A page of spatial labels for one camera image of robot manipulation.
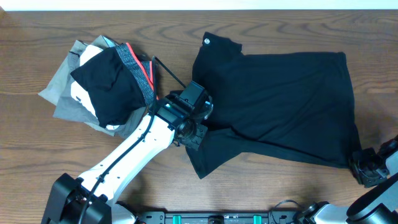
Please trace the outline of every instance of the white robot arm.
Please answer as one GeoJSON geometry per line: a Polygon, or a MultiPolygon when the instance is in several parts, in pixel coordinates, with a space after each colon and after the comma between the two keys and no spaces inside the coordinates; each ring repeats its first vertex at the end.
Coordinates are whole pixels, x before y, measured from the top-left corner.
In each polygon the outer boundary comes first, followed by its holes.
{"type": "MultiPolygon", "coordinates": [[[[157,105],[156,111],[150,111],[151,115],[146,115],[137,129],[103,161],[79,175],[77,179],[73,179],[68,174],[63,174],[58,178],[53,184],[42,224],[76,223],[82,212],[85,213],[84,224],[133,224],[136,222],[136,216],[116,203],[127,184],[154,156],[166,149],[173,141],[198,149],[207,131],[207,128],[200,123],[213,108],[211,97],[195,82],[191,82],[180,95],[171,94],[160,99],[157,105]],[[137,142],[150,125],[152,116],[153,122],[149,132],[143,140],[137,142]],[[117,160],[118,163],[105,174],[105,171],[117,160]]],[[[353,163],[355,164],[352,168],[355,170],[353,173],[356,172],[354,176],[360,184],[364,185],[367,182],[376,183],[373,181],[374,177],[369,176],[372,174],[376,175],[377,180],[385,178],[384,182],[377,183],[379,184],[377,187],[363,195],[350,207],[315,203],[306,211],[298,212],[298,216],[292,215],[296,214],[295,211],[280,214],[280,220],[285,221],[279,221],[279,223],[398,223],[398,214],[394,211],[398,207],[398,137],[382,146],[379,154],[367,155],[371,155],[367,157],[370,160],[363,160],[363,163],[358,160],[353,163]]],[[[275,213],[272,212],[272,216],[269,214],[271,212],[262,215],[242,213],[236,215],[237,218],[233,215],[233,219],[226,214],[224,218],[207,219],[206,216],[210,216],[209,214],[194,213],[185,214],[182,220],[181,215],[177,215],[174,219],[174,214],[163,213],[161,217],[166,218],[168,215],[169,218],[168,221],[162,220],[160,223],[192,224],[208,221],[211,224],[224,224],[225,221],[230,224],[265,224],[275,222],[275,213]],[[252,216],[252,221],[248,221],[248,216],[252,216]],[[262,218],[268,218],[268,221],[262,221],[262,218]]],[[[142,222],[152,224],[150,220],[142,222]]]]}

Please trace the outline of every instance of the white wall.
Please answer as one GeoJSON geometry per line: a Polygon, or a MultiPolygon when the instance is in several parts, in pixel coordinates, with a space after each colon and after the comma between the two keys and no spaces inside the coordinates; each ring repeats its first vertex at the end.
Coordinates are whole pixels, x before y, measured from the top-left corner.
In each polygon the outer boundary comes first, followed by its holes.
{"type": "Polygon", "coordinates": [[[398,0],[0,0],[5,11],[398,9],[398,0]]]}

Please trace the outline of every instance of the gray cloth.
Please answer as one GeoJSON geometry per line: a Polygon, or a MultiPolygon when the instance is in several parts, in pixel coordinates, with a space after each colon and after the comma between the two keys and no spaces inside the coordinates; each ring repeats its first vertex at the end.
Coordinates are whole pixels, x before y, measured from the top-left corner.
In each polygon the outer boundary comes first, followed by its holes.
{"type": "MultiPolygon", "coordinates": [[[[116,130],[107,130],[101,128],[99,126],[98,119],[81,103],[75,101],[71,97],[70,87],[74,82],[74,79],[70,75],[70,72],[79,67],[80,55],[85,51],[87,45],[88,44],[78,40],[75,41],[75,44],[54,77],[51,79],[49,85],[46,89],[41,91],[39,95],[56,105],[53,115],[55,118],[84,122],[97,131],[102,131],[111,136],[114,136],[114,134],[117,133],[122,138],[127,138],[137,128],[137,125],[146,110],[145,107],[133,111],[126,124],[120,125],[116,130]]],[[[101,35],[95,39],[91,45],[105,49],[108,47],[115,47],[118,44],[101,35]]]]}

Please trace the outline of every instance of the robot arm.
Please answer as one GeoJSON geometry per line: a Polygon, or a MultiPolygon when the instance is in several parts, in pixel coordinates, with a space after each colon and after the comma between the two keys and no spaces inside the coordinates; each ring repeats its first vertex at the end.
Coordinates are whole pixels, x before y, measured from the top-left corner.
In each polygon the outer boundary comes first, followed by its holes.
{"type": "Polygon", "coordinates": [[[366,156],[362,158],[366,160],[355,162],[356,167],[351,167],[351,171],[365,187],[376,182],[378,186],[357,199],[350,207],[337,207],[327,202],[314,203],[300,214],[299,223],[398,223],[398,214],[395,211],[398,208],[398,137],[384,143],[378,154],[374,153],[374,149],[365,149],[363,153],[366,156]]]}
{"type": "Polygon", "coordinates": [[[76,223],[98,178],[122,154],[126,155],[106,174],[93,192],[88,203],[90,206],[84,211],[83,223],[133,224],[136,221],[130,211],[116,204],[122,191],[154,156],[173,141],[198,149],[207,131],[200,123],[209,116],[213,108],[211,97],[195,82],[191,82],[180,95],[174,93],[155,103],[156,111],[149,111],[154,116],[149,132],[128,153],[127,150],[150,125],[149,114],[144,116],[137,129],[103,161],[79,175],[77,179],[63,174],[53,184],[42,224],[76,223]]]}
{"type": "MultiPolygon", "coordinates": [[[[79,175],[84,181],[82,187],[91,190],[107,167],[111,165],[124,151],[126,151],[143,134],[148,127],[150,116],[147,114],[142,119],[137,129],[118,146],[107,158],[95,165],[90,170],[79,175]]],[[[147,134],[145,141],[141,141],[131,152],[124,156],[104,178],[94,195],[106,196],[106,203],[113,206],[127,184],[141,171],[142,168],[159,152],[166,149],[174,140],[175,130],[168,128],[168,123],[158,116],[155,116],[152,127],[147,134]]]]}

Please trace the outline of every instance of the black cloth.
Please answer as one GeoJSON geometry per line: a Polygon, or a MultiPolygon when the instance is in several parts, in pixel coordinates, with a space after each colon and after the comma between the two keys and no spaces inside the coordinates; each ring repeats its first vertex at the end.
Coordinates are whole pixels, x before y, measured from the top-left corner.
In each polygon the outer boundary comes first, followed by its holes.
{"type": "Polygon", "coordinates": [[[187,148],[199,178],[241,152],[347,168],[361,146],[345,54],[241,50],[207,32],[193,65],[214,104],[199,150],[187,148]]]}
{"type": "Polygon", "coordinates": [[[136,79],[115,47],[95,55],[71,76],[88,92],[102,128],[125,124],[132,111],[146,106],[136,79]]]}

